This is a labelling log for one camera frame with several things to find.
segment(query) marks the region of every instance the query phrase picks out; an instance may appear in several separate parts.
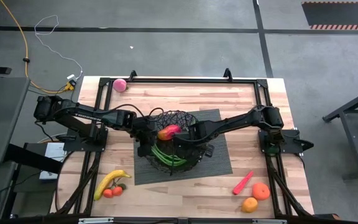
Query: small red tomato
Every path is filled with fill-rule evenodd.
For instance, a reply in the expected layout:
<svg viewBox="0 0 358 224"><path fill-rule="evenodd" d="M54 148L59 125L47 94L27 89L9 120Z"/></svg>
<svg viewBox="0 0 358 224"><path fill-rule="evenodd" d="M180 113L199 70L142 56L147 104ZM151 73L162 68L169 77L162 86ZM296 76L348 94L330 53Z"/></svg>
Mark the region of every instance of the small red tomato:
<svg viewBox="0 0 358 224"><path fill-rule="evenodd" d="M113 192L111 189L106 189L103 191L103 196L106 198L112 198L113 197Z"/></svg>
<svg viewBox="0 0 358 224"><path fill-rule="evenodd" d="M163 140L163 141L171 140L173 138L173 135L175 133L180 133L180 131L181 129L179 126L175 124L171 124L165 127L164 129L162 129L161 131L159 131L157 137L159 138L159 140Z"/></svg>
<svg viewBox="0 0 358 224"><path fill-rule="evenodd" d="M122 191L123 191L122 187L115 187L112 190L112 194L114 196L120 196L122 194Z"/></svg>

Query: concrete floor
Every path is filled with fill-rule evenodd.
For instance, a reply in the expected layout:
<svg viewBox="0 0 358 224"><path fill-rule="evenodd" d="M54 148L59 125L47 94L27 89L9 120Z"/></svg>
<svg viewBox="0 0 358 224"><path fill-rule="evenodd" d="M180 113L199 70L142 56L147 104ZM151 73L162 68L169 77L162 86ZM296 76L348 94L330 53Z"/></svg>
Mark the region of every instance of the concrete floor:
<svg viewBox="0 0 358 224"><path fill-rule="evenodd" d="M27 26L56 14L61 26L257 27L251 0L6 0L6 4ZM308 29L300 1L259 0L259 4L265 29ZM1 5L0 25L14 25ZM26 37L29 73L36 83L58 89L67 76L78 74L74 63L42 47L33 32L26 32ZM358 180L341 178L358 170L354 153L342 124L321 119L358 95L358 35L269 34L266 39L273 75L285 79L295 125L304 139L315 144L305 152L315 213L337 213L358 221ZM266 77L258 34L56 32L43 40L80 62L85 75L128 75L134 69L138 75L220 77L229 67L235 77ZM11 67L12 77L23 77L23 57L20 33L0 31L0 66ZM12 143L23 145L45 137L33 125L36 98L28 92ZM50 134L66 131L52 123L45 129ZM21 214L47 212L28 205L34 201L30 198L46 198L45 193L21 198L23 206L17 209Z"/></svg>

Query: wire mesh basket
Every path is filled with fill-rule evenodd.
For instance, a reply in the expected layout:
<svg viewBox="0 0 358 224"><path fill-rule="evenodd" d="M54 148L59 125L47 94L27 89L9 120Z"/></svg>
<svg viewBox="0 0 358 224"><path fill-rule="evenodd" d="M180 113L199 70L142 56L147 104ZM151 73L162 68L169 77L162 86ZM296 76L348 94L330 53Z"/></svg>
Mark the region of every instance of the wire mesh basket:
<svg viewBox="0 0 358 224"><path fill-rule="evenodd" d="M157 131L171 124L179 126L181 131L188 131L188 127L198 120L184 111L167 111L154 117L154 121ZM155 142L151 154L146 158L156 169L171 174L192 169L203 158L208 148L207 144L175 147L173 140L162 141L157 137Z"/></svg>

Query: banana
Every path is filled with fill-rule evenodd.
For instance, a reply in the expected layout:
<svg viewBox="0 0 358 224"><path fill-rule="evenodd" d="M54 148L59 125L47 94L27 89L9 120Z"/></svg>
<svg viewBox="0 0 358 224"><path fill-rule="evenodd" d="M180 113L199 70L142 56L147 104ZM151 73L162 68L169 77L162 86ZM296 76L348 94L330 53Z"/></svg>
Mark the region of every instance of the banana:
<svg viewBox="0 0 358 224"><path fill-rule="evenodd" d="M99 200L102 197L103 191L110 185L111 181L114 178L118 177L128 177L131 178L131 175L128 175L123 170L114 170L108 175L106 175L103 180L98 185L98 188L94 191L93 199Z"/></svg>

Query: butcher block tabletop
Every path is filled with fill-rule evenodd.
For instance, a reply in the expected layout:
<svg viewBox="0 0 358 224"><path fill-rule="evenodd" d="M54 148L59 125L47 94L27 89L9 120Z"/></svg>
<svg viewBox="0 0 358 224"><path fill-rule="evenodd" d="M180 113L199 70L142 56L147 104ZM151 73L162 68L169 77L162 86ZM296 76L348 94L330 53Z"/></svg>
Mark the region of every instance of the butcher block tabletop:
<svg viewBox="0 0 358 224"><path fill-rule="evenodd" d="M94 106L100 77L84 77L78 102ZM268 78L268 89L273 106L279 107L284 129L294 128L284 80ZM225 83L128 83L128 90L113 90L110 108L121 104L136 105L143 114L156 107L165 111L201 111L219 109L221 118L248 112L255 106L254 87L250 84ZM104 106L106 90L101 108ZM119 197L104 198L93 203L94 217L193 217L193 218L273 218L271 198L259 201L254 213L242 213L243 200L251 196L252 185L263 182L269 185L264 155L260 152L256 127L238 129L225 135L232 166L232 174L197 179L176 180L155 184L134 185L134 178L119 182L127 190ZM84 152L74 152L62 168L58 180L60 208L78 186ZM313 213L305 170L299 157L282 155L288 188L303 208ZM109 129L106 150L102 153L98 180L115 169L134 175L134 143L124 131ZM233 188L250 172L254 176L239 195ZM85 188L82 209L85 207L88 187ZM279 204L284 210L281 190L277 190Z"/></svg>

